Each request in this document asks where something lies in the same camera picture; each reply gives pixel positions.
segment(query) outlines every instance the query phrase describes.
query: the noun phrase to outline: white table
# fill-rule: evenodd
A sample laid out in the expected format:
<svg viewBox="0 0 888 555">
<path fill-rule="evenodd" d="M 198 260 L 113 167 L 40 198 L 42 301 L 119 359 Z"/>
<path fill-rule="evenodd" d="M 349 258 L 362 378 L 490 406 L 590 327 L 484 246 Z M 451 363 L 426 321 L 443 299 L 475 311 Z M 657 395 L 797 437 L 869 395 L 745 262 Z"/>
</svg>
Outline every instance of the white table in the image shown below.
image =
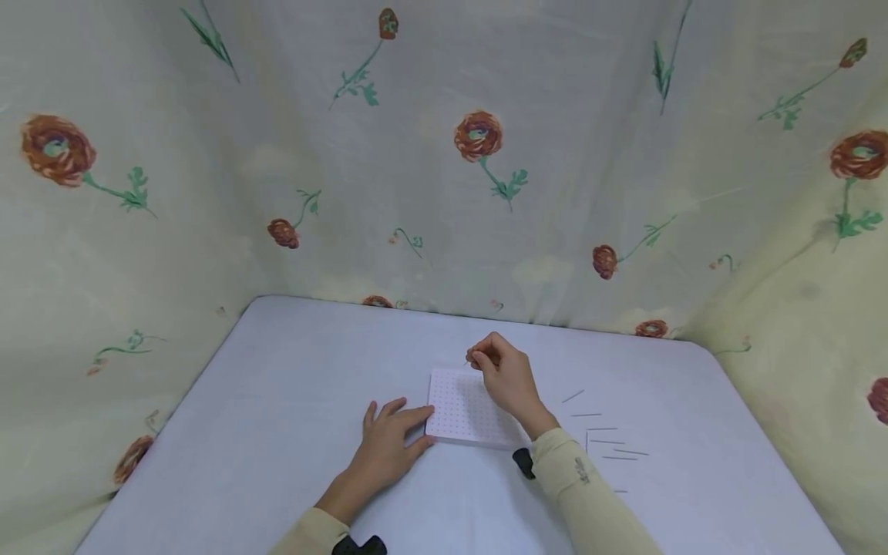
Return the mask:
<svg viewBox="0 0 888 555">
<path fill-rule="evenodd" d="M 491 330 L 581 444 L 617 428 L 588 432 L 592 462 L 667 555 L 841 554 L 700 347 L 293 297 L 250 306 L 77 553 L 266 552 L 351 460 L 370 400 L 424 404 Z M 373 534 L 392 555 L 571 552 L 510 453 L 443 443 L 353 528 Z"/>
</svg>

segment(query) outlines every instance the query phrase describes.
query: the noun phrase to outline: wrist strap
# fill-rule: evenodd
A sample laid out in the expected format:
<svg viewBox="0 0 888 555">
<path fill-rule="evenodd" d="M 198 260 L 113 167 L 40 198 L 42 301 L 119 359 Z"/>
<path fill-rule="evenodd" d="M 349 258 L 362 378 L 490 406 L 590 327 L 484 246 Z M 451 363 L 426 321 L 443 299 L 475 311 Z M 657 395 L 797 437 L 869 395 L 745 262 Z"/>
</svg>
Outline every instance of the wrist strap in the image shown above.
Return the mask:
<svg viewBox="0 0 888 555">
<path fill-rule="evenodd" d="M 347 535 L 336 544 L 330 555 L 387 555 L 387 553 L 388 549 L 378 535 L 368 539 L 361 547 L 358 547 L 352 537 Z"/>
<path fill-rule="evenodd" d="M 528 448 L 521 448 L 512 453 L 511 460 L 515 461 L 525 478 L 528 480 L 536 479 L 534 475 L 534 459 L 530 456 Z"/>
</svg>

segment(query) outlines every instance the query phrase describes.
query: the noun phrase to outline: sleeve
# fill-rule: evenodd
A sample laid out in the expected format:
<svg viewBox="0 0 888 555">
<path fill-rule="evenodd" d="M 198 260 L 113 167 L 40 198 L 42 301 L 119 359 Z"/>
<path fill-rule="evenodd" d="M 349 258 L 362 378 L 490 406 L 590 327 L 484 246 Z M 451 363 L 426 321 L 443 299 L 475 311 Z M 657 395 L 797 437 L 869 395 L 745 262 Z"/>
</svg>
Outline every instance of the sleeve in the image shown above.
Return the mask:
<svg viewBox="0 0 888 555">
<path fill-rule="evenodd" d="M 321 509 L 312 507 L 268 555 L 330 555 L 348 532 L 348 526 Z"/>
<path fill-rule="evenodd" d="M 534 441 L 534 474 L 567 523 L 577 555 L 662 555 L 645 527 L 563 429 Z"/>
</svg>

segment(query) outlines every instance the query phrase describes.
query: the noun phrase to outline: curtain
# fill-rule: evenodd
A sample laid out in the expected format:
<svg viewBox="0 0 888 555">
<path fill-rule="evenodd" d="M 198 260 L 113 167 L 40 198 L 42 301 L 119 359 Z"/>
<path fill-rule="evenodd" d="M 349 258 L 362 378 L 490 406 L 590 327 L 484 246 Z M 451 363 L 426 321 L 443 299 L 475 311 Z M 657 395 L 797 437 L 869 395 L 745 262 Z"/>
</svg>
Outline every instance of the curtain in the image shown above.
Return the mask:
<svg viewBox="0 0 888 555">
<path fill-rule="evenodd" d="M 70 552 L 285 293 L 693 339 L 847 552 L 883 552 L 886 27 L 877 0 L 4 8 L 0 545 Z"/>
</svg>

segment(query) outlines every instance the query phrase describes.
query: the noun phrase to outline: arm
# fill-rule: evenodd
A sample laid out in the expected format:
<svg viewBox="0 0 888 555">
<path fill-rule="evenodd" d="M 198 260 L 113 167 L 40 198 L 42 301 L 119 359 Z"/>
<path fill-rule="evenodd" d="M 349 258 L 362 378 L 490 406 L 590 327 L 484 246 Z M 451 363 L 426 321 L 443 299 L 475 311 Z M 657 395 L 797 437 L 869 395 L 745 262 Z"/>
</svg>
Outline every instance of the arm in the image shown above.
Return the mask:
<svg viewBox="0 0 888 555">
<path fill-rule="evenodd" d="M 534 474 L 558 507 L 579 555 L 661 555 L 629 507 L 540 401 L 527 355 L 498 333 L 466 353 L 484 373 L 491 399 L 514 416 L 533 441 Z"/>
<path fill-rule="evenodd" d="M 364 415 L 364 439 L 351 464 L 269 555 L 330 555 L 337 543 L 348 536 L 352 522 L 373 497 L 413 467 L 432 446 L 434 438 L 425 435 L 405 446 L 404 437 L 425 422 L 434 407 L 401 411 L 406 404 L 403 397 L 393 400 L 376 416 L 377 404 L 370 403 Z"/>
</svg>

